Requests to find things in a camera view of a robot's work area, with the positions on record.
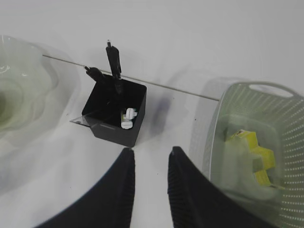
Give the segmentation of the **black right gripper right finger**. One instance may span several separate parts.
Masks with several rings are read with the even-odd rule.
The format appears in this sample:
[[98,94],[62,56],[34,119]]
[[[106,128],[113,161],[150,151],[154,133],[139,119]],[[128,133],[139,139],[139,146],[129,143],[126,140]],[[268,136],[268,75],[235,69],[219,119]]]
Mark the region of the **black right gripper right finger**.
[[175,228],[270,228],[215,187],[183,149],[168,160],[168,198]]

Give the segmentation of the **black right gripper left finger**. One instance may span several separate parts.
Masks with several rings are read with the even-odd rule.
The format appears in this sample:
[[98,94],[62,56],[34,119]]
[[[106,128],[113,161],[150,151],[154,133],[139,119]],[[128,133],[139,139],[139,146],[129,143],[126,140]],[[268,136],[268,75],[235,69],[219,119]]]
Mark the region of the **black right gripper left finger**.
[[123,148],[103,177],[81,198],[40,228],[128,228],[135,196],[135,159]]

